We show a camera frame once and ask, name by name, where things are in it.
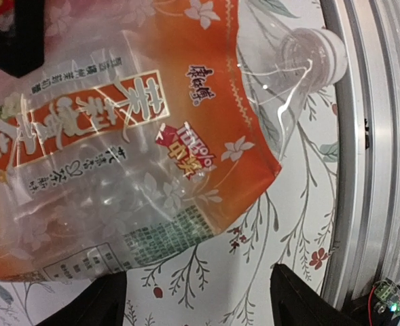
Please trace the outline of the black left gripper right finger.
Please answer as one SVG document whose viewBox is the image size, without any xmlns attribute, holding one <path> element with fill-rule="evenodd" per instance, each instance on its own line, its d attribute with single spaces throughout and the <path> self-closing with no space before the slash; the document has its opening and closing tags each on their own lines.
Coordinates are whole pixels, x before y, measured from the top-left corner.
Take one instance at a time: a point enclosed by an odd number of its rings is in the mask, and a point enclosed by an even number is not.
<svg viewBox="0 0 400 326">
<path fill-rule="evenodd" d="M 125 272 L 96 279 L 70 304 L 38 326 L 122 325 L 126 306 Z"/>
</svg>

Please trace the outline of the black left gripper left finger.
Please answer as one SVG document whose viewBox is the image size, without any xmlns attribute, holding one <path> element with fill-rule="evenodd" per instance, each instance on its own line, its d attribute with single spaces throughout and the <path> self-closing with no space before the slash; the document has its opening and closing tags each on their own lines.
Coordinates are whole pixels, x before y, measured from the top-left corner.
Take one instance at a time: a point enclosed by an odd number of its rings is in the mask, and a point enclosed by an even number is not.
<svg viewBox="0 0 400 326">
<path fill-rule="evenodd" d="M 16 15 L 9 31 L 0 30 L 0 70 L 23 77 L 44 63 L 44 14 Z"/>
</svg>

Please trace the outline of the large orange-label plastic bottle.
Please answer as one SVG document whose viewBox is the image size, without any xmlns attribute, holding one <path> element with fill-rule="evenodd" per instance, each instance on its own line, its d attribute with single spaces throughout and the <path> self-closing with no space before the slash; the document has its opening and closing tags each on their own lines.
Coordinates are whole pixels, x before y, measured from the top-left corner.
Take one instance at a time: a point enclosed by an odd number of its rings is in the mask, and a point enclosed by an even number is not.
<svg viewBox="0 0 400 326">
<path fill-rule="evenodd" d="M 328 60 L 276 1 L 0 1 L 0 280 L 98 278 L 225 231 L 269 188 Z"/>
</svg>

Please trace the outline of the white bottle cap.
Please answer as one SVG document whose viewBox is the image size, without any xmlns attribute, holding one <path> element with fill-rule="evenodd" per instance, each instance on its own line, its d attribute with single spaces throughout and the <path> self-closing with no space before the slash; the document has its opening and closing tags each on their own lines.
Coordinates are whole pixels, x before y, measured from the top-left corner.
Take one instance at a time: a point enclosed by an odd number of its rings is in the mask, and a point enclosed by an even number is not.
<svg viewBox="0 0 400 326">
<path fill-rule="evenodd" d="M 313 31 L 321 40 L 328 60 L 326 85 L 335 84 L 343 78 L 348 68 L 348 56 L 344 42 L 327 29 L 314 29 Z"/>
</svg>

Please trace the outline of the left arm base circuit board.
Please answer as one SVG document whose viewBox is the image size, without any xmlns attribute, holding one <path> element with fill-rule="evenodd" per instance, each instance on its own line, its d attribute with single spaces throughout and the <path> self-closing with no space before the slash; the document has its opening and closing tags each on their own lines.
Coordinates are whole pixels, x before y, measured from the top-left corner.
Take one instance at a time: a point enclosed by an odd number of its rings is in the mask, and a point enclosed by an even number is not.
<svg viewBox="0 0 400 326">
<path fill-rule="evenodd" d="M 391 320 L 400 317 L 400 287 L 391 279 L 383 278 L 374 285 L 374 299 L 373 312 L 387 313 Z"/>
</svg>

